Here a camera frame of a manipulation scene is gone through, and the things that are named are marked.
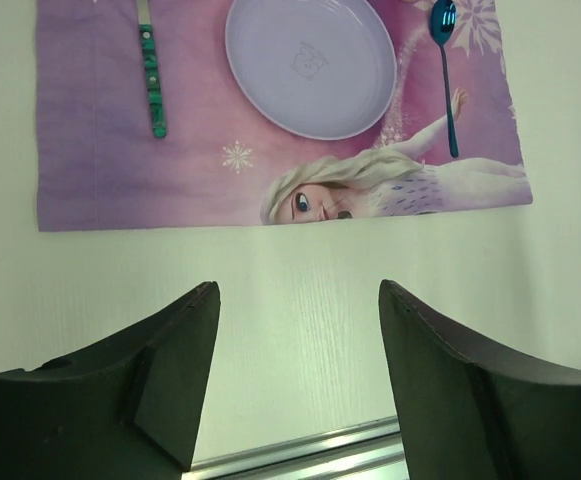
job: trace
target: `knife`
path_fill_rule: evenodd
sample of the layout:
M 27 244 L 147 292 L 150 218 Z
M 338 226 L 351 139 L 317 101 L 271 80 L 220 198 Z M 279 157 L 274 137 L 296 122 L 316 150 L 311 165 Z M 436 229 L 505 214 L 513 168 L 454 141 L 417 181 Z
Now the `knife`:
M 137 9 L 139 12 L 139 38 L 141 41 L 143 68 L 148 90 L 152 133 L 154 133 L 156 138 L 163 138 L 167 133 L 166 114 L 163 108 L 163 97 L 161 95 L 161 80 L 159 78 L 159 65 L 154 43 L 152 21 L 150 20 L 149 0 L 137 0 Z

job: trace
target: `character's hand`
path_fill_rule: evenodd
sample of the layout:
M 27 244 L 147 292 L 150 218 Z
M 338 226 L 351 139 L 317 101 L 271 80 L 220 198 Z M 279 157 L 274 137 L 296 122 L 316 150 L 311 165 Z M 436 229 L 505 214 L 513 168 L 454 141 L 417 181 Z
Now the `character's hand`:
M 452 96 L 452 116 L 457 121 L 461 115 L 461 108 L 468 101 L 468 92 L 461 88 L 457 88 Z

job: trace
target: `spoon handle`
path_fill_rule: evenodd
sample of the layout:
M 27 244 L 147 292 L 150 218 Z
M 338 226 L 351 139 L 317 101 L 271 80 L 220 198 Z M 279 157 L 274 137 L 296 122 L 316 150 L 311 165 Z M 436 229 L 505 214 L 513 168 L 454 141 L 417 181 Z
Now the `spoon handle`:
M 453 158 L 457 158 L 459 156 L 459 147 L 457 146 L 457 136 L 454 132 L 450 81 L 448 80 L 448 60 L 446 59 L 446 51 L 443 47 L 441 47 L 441 63 L 443 64 L 443 82 L 446 86 L 446 115 L 448 116 L 448 143 L 450 144 L 450 155 L 452 155 Z

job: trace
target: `elsa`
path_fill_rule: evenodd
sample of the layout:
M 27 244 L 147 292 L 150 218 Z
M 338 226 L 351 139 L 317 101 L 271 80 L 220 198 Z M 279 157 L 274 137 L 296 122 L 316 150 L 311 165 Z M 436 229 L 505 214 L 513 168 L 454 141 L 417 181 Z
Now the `elsa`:
M 455 121 L 467 99 L 464 90 L 454 93 Z M 487 158 L 466 158 L 441 166 L 417 162 L 446 132 L 443 116 L 409 140 L 364 150 L 345 160 L 327 156 L 300 165 L 268 188 L 261 222 L 416 215 L 532 201 L 522 165 Z

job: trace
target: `blue spoon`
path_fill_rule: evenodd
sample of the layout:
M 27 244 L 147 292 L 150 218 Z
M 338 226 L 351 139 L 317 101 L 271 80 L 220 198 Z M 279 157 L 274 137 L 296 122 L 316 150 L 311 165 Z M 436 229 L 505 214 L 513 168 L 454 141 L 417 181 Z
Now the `blue spoon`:
M 448 61 L 443 46 L 450 40 L 454 24 L 457 21 L 457 8 L 452 0 L 437 0 L 430 13 L 430 35 L 441 49 L 441 61 L 443 63 L 443 81 L 446 86 L 446 114 L 448 115 L 448 142 L 450 143 L 450 155 L 459 156 L 457 136 L 454 132 L 454 119 L 452 118 L 452 103 L 450 100 L 450 83 L 448 81 Z

